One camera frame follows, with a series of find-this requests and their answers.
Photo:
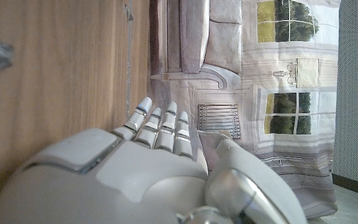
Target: gray wall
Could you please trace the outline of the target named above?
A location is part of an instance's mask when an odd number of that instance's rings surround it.
[[[333,173],[358,181],[358,1],[342,0]]]

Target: wooden panel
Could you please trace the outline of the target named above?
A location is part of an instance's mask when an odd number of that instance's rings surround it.
[[[15,49],[0,72],[0,189],[43,147],[126,119],[125,0],[0,0],[0,41]],[[149,1],[134,1],[131,95],[145,96]],[[131,103],[131,110],[136,104]]]

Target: robot finger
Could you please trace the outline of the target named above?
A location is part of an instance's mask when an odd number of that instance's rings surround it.
[[[161,113],[162,110],[160,108],[153,110],[149,120],[140,129],[134,142],[141,144],[149,149],[153,148],[155,137],[157,136],[158,126],[161,120]]]
[[[132,140],[142,126],[151,106],[152,100],[149,97],[145,97],[124,125],[114,129],[113,133],[125,140]]]
[[[175,135],[175,121],[177,104],[171,102],[163,116],[162,125],[155,141],[154,149],[164,149],[173,152],[173,137]]]
[[[188,127],[188,116],[186,112],[181,112],[178,118],[177,128],[175,130],[173,153],[178,156],[185,156],[193,159]]]

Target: floor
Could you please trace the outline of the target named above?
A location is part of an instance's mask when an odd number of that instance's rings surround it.
[[[331,216],[309,220],[309,224],[358,224],[358,193],[335,185],[338,211]]]

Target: gray panel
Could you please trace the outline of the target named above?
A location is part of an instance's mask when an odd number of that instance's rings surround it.
[[[241,137],[237,104],[198,105],[198,129],[216,132],[227,130],[233,139]]]
[[[342,0],[333,173],[358,181],[358,1]]]

